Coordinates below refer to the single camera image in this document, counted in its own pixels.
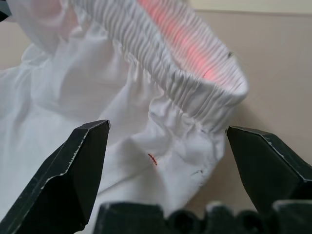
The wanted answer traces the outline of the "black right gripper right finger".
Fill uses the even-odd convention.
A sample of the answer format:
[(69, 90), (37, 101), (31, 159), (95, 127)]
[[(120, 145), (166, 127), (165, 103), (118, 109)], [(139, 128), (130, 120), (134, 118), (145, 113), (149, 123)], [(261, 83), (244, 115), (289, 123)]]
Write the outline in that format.
[(277, 200), (312, 200), (312, 166), (272, 133), (230, 126), (232, 153), (243, 186), (258, 212)]

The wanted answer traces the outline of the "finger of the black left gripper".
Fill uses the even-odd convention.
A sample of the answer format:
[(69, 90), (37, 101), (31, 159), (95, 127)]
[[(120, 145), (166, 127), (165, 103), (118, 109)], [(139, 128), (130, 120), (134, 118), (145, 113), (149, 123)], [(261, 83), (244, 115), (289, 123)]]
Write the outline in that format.
[(11, 11), (6, 0), (0, 0), (0, 22), (11, 16)]

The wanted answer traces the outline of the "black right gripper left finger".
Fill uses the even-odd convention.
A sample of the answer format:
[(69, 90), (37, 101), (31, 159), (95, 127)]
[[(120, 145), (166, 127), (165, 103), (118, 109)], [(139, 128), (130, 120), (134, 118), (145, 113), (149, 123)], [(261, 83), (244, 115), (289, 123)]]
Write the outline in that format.
[(90, 220), (110, 130), (108, 120), (75, 128), (40, 166), (0, 222), (0, 234), (75, 234)]

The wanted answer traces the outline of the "white shorts with striped tag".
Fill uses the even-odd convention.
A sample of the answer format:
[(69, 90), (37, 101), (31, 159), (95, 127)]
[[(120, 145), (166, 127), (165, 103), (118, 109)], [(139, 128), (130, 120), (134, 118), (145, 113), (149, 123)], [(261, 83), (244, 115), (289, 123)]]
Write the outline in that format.
[(110, 121), (96, 203), (182, 208), (225, 151), (248, 92), (180, 0), (7, 0), (31, 45), (0, 71), (0, 219), (78, 126)]

